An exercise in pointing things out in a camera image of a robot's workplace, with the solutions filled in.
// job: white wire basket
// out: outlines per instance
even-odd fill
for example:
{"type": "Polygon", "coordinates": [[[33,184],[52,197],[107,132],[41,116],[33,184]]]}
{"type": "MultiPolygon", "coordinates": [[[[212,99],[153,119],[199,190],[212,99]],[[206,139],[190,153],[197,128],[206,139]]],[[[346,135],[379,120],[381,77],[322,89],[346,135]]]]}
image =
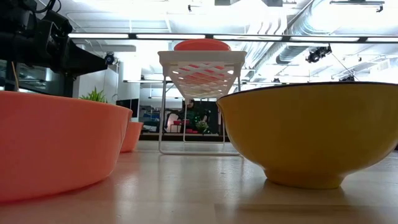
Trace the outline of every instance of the white wire basket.
{"type": "Polygon", "coordinates": [[[163,74],[170,77],[186,100],[220,98],[227,95],[240,77],[246,52],[165,51],[159,52],[163,74]]]}

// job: yellow bowl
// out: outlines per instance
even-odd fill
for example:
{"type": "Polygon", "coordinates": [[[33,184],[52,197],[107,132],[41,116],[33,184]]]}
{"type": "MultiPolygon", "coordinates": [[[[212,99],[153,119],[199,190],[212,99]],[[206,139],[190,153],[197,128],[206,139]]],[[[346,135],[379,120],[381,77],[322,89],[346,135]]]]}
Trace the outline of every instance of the yellow bowl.
{"type": "Polygon", "coordinates": [[[333,189],[398,143],[398,85],[304,83],[217,101],[233,146],[269,180],[333,189]]]}

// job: dark bowl rim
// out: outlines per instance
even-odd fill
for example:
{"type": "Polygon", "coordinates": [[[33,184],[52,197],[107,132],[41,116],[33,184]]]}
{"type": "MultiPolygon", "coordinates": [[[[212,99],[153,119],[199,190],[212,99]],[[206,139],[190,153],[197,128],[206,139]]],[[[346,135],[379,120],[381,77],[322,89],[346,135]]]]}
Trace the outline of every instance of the dark bowl rim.
{"type": "Polygon", "coordinates": [[[313,82],[313,83],[294,83],[294,84],[288,84],[288,85],[276,85],[276,86],[267,86],[267,87],[261,87],[261,88],[255,88],[252,90],[244,90],[244,91],[239,91],[236,93],[228,94],[225,96],[222,96],[222,98],[226,98],[229,96],[234,96],[238,94],[243,94],[243,93],[249,93],[252,91],[261,91],[261,90],[272,90],[276,88],[288,88],[288,87],[295,87],[295,86],[314,86],[314,85],[392,85],[398,87],[398,84],[395,83],[385,83],[385,82],[313,82]]]}

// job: bowl base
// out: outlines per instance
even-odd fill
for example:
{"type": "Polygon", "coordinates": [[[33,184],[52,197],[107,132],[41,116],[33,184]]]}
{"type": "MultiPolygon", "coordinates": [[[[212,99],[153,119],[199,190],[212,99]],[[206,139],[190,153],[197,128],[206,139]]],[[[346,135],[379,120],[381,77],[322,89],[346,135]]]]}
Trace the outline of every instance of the bowl base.
{"type": "Polygon", "coordinates": [[[336,189],[344,179],[338,175],[291,174],[273,170],[264,172],[273,183],[303,189],[336,189]]]}

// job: wooden table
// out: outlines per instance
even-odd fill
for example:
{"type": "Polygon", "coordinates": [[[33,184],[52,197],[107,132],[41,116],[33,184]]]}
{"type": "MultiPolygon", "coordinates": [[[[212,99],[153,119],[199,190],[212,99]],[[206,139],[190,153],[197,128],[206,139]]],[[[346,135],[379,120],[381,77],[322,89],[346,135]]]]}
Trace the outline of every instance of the wooden table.
{"type": "MultiPolygon", "coordinates": [[[[176,142],[165,147],[183,149],[176,142]]],[[[189,144],[185,150],[233,149],[189,144]]],[[[340,189],[303,190],[267,181],[241,157],[163,156],[157,142],[140,142],[98,184],[1,204],[0,223],[398,223],[398,153],[348,176],[340,189]]]]}

